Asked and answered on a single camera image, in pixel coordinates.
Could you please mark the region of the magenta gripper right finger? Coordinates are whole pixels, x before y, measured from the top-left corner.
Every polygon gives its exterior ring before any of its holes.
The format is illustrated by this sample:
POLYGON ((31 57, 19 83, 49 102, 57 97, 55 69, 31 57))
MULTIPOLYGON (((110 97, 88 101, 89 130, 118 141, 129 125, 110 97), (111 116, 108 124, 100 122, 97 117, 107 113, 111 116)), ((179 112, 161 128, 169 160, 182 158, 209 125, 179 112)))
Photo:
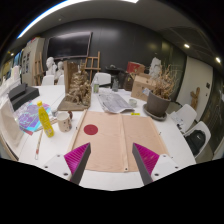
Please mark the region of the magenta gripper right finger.
POLYGON ((133 144, 132 153, 136 160, 143 184, 148 185, 152 183, 151 174, 159 159, 159 155, 137 143, 133 144))

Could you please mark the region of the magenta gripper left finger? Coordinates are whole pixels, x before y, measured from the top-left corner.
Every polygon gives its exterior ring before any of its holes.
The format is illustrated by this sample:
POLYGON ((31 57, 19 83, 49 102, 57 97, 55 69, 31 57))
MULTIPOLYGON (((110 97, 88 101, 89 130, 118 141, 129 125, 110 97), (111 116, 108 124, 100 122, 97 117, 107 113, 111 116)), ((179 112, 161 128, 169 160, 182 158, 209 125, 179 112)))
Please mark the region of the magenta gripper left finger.
POLYGON ((70 179, 72 183, 76 185, 80 183, 90 154, 91 145, 89 143, 86 143, 73 149, 64 156, 65 161, 72 174, 72 177, 70 179))

